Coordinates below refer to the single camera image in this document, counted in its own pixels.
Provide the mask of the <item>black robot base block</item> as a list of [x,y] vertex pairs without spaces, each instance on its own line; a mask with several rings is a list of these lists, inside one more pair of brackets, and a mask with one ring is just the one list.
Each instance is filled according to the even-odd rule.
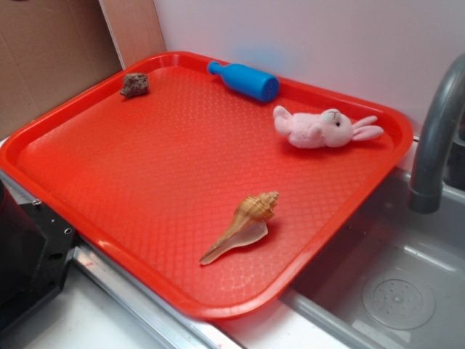
[[19,204],[1,184],[1,333],[61,293],[75,228],[41,201]]

